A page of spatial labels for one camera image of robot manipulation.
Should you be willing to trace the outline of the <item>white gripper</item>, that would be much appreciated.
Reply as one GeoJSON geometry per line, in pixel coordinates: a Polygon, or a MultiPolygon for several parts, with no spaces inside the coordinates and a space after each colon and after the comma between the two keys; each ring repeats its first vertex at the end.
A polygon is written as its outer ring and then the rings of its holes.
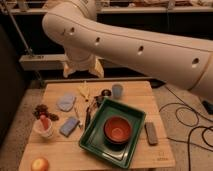
{"type": "Polygon", "coordinates": [[[99,78],[104,77],[104,69],[98,58],[77,47],[65,47],[66,61],[63,62],[63,76],[67,78],[75,71],[85,71],[92,68],[92,73],[99,78]]]}

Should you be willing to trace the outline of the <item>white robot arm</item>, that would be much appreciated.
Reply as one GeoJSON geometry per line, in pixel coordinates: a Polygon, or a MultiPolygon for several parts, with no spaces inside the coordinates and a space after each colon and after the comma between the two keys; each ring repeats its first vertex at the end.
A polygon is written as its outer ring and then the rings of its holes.
{"type": "Polygon", "coordinates": [[[48,10],[45,34],[63,46],[64,74],[98,76],[98,57],[173,84],[213,103],[213,41],[101,24],[94,0],[67,0],[48,10]]]}

